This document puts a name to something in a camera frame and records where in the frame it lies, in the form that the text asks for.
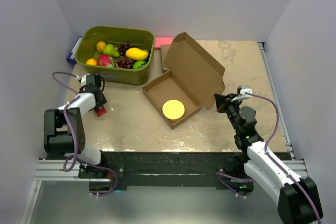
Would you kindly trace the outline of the small folded cardboard box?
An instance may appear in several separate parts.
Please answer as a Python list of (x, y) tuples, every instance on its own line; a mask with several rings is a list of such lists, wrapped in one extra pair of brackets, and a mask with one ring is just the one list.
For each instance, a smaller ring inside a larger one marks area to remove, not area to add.
[(162, 70), (163, 72), (166, 72), (169, 70), (169, 68), (166, 66), (166, 64), (164, 63), (164, 60), (167, 56), (167, 53), (169, 51), (170, 45), (162, 45), (160, 47), (160, 52), (161, 52), (161, 61), (162, 61)]

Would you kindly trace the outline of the red rectangular packet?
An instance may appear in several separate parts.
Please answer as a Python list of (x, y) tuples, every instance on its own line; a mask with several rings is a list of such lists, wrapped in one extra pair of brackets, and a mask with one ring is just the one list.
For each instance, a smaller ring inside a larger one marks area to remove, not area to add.
[(94, 108), (94, 111), (95, 111), (97, 117), (101, 117), (104, 114), (106, 114), (106, 112), (107, 112), (104, 106)]

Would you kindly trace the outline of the orange fruit back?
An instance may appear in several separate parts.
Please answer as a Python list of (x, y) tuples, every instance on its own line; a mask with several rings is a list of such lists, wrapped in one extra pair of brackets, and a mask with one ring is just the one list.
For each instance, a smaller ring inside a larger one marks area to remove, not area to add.
[(105, 42), (103, 42), (103, 41), (98, 42), (97, 45), (96, 45), (97, 52), (100, 53), (100, 54), (102, 54), (103, 51), (104, 51), (104, 49), (105, 49), (105, 47), (106, 47), (106, 45), (107, 44)]

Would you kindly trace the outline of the purple grapes back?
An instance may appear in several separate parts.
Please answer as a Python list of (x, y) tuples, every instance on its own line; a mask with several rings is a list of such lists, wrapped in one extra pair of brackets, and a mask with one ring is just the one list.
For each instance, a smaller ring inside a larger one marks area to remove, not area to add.
[(119, 47), (118, 47), (118, 53), (120, 56), (125, 56), (126, 51), (130, 48), (133, 48), (134, 45), (128, 42), (124, 42), (122, 43)]

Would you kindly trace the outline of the orange round sponge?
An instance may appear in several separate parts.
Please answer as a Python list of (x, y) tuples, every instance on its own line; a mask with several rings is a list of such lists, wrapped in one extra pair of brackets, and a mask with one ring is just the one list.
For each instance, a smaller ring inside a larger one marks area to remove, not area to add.
[(176, 121), (183, 117), (185, 106), (179, 100), (168, 100), (163, 104), (162, 112), (167, 119)]

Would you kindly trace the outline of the large cardboard box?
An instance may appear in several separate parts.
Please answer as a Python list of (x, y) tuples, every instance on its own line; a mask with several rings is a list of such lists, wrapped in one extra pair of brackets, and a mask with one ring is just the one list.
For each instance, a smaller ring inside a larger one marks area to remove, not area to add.
[[(168, 126), (175, 129), (202, 107), (212, 108), (214, 94), (225, 90), (225, 67), (186, 32), (173, 39), (164, 63), (169, 70), (144, 85), (142, 91)], [(171, 121), (163, 115), (162, 106), (168, 100), (184, 104), (185, 113), (179, 120)]]

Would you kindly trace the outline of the orange fruit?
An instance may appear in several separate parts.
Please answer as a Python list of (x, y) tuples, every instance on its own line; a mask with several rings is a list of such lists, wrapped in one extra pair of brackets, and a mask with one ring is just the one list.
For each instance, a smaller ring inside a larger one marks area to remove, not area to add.
[(107, 44), (105, 42), (103, 42), (103, 41), (98, 42), (97, 45), (96, 45), (97, 52), (100, 53), (100, 54), (102, 54), (103, 51), (104, 51), (104, 49), (105, 49), (105, 47), (106, 47), (106, 45)]
[(97, 65), (97, 61), (94, 58), (90, 58), (90, 59), (88, 59), (86, 61), (86, 64), (90, 65), (90, 66), (96, 66)]

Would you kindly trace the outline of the green pear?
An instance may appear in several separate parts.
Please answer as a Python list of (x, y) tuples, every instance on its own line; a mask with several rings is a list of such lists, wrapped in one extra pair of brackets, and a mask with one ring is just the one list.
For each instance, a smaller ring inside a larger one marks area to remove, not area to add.
[(108, 55), (112, 58), (119, 58), (120, 57), (118, 51), (116, 50), (116, 48), (112, 44), (107, 44), (106, 45), (106, 47), (103, 51), (103, 54)]

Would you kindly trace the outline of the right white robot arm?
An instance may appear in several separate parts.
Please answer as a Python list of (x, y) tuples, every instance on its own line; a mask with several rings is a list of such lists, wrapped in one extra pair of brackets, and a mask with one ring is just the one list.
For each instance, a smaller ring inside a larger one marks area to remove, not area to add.
[(240, 86), (236, 94), (215, 94), (218, 113), (225, 113), (235, 131), (235, 144), (242, 151), (234, 173), (256, 182), (274, 201), (283, 223), (321, 223), (323, 211), (316, 183), (284, 164), (256, 130), (256, 111), (241, 106), (253, 97), (251, 88)]

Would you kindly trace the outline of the yellow mango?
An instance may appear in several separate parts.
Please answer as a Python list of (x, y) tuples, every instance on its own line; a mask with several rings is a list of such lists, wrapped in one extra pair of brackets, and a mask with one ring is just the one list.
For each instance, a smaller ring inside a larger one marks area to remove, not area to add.
[(130, 48), (126, 51), (125, 55), (135, 61), (146, 60), (149, 56), (149, 53), (145, 50), (139, 48)]

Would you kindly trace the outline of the pink sticky note pad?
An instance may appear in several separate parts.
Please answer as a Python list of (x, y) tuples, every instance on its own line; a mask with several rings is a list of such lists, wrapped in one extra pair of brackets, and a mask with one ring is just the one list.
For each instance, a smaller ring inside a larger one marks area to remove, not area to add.
[(173, 37), (156, 37), (154, 43), (154, 49), (160, 50), (161, 46), (170, 45), (173, 41)]

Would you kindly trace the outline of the purple grapes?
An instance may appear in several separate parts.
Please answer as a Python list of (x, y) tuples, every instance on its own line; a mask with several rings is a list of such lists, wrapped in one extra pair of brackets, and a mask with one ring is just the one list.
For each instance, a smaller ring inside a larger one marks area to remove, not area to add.
[(119, 47), (118, 47), (118, 53), (120, 56), (125, 56), (126, 51), (130, 48), (133, 48), (134, 45), (128, 42), (124, 42), (122, 43)]
[(120, 57), (117, 60), (118, 67), (123, 69), (132, 69), (135, 63), (136, 63), (135, 60), (130, 59), (126, 56)]

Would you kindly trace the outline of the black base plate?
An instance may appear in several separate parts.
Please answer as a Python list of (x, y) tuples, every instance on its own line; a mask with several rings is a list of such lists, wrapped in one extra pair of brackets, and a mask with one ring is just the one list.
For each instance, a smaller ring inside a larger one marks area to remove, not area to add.
[(89, 179), (91, 193), (106, 193), (131, 186), (145, 187), (215, 187), (249, 195), (254, 184), (243, 172), (241, 153), (219, 152), (103, 152), (101, 167), (79, 166), (79, 178)]

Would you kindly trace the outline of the orange fruit front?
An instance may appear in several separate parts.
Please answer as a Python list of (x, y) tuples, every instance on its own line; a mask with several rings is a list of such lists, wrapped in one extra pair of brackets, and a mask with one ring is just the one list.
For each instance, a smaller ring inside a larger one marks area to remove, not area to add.
[(96, 66), (97, 65), (97, 61), (94, 58), (90, 58), (90, 59), (88, 59), (86, 61), (86, 64), (90, 65), (90, 66)]

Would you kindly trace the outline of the green round fruit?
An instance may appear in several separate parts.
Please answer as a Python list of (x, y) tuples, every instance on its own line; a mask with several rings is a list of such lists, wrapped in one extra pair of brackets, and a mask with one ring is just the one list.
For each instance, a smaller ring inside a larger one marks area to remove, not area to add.
[(134, 65), (133, 65), (133, 69), (134, 69), (134, 70), (142, 69), (143, 67), (146, 66), (146, 64), (147, 64), (146, 61), (143, 61), (143, 60), (141, 60), (141, 61), (137, 61), (137, 62), (134, 63)]

